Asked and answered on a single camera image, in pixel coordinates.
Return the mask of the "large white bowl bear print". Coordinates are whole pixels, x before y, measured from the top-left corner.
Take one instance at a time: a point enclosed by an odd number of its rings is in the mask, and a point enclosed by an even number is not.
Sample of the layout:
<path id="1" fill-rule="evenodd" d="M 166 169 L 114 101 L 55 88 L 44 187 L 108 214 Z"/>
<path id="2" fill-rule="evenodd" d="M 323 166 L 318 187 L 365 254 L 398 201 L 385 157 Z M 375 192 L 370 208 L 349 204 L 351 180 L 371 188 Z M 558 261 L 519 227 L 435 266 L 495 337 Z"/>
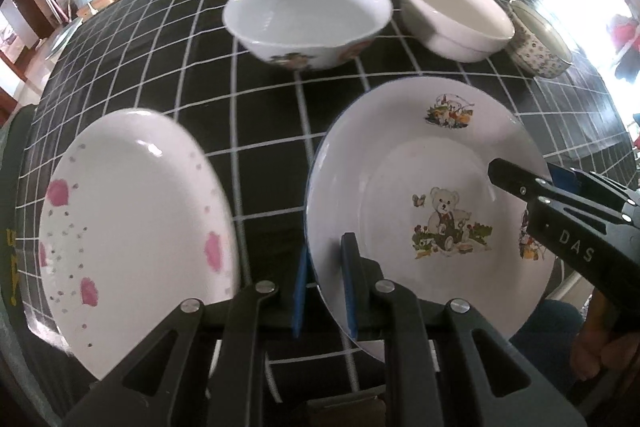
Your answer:
<path id="1" fill-rule="evenodd" d="M 222 11 L 250 54 L 292 72 L 355 60 L 392 16 L 392 0 L 228 0 Z"/>

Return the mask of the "plain white bowl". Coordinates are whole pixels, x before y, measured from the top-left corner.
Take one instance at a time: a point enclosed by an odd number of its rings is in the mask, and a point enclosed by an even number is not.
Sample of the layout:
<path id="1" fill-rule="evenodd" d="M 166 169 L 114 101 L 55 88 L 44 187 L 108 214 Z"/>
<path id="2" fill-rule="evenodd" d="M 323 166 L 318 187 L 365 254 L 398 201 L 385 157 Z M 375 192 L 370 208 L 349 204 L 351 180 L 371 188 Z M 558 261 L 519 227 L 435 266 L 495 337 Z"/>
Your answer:
<path id="1" fill-rule="evenodd" d="M 432 53 L 477 63 L 503 50 L 515 29 L 495 0 L 399 0 L 402 21 Z"/>

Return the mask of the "small floral patterned bowl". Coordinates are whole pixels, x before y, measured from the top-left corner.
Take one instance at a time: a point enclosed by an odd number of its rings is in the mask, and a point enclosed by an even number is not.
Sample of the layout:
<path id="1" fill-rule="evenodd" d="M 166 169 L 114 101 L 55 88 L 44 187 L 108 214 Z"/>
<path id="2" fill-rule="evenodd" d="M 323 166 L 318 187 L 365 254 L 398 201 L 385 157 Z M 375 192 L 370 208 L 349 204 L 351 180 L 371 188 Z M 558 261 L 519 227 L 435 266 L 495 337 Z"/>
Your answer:
<path id="1" fill-rule="evenodd" d="M 506 53 L 527 74 L 546 79 L 559 77 L 573 65 L 573 53 L 552 25 L 520 0 L 510 0 L 508 15 L 514 36 Z"/>

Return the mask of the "white plate teddy bear print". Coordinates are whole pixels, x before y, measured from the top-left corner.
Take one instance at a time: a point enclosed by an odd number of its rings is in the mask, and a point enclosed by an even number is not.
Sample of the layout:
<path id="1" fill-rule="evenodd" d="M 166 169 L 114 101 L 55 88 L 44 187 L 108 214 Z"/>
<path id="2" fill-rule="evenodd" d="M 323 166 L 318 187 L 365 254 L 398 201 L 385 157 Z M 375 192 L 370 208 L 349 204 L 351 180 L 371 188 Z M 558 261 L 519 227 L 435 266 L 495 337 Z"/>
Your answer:
<path id="1" fill-rule="evenodd" d="M 320 295 L 341 329 L 346 233 L 420 299 L 468 300 L 504 337 L 525 324 L 554 258 L 527 237 L 525 202 L 490 182 L 496 158 L 548 174 L 510 110 L 457 80 L 386 82 L 337 118 L 311 170 L 305 225 Z"/>

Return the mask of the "white plate pink flowers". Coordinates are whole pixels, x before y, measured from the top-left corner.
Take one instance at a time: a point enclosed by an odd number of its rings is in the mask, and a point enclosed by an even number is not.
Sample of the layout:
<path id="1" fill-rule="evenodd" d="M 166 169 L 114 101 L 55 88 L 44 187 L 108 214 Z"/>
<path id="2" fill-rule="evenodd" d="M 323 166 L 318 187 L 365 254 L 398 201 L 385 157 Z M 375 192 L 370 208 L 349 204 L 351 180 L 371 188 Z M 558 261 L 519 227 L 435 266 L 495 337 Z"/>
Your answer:
<path id="1" fill-rule="evenodd" d="M 82 130 L 44 195 L 43 292 L 66 347 L 103 378 L 184 300 L 240 286 L 226 192 L 198 142 L 151 109 Z"/>

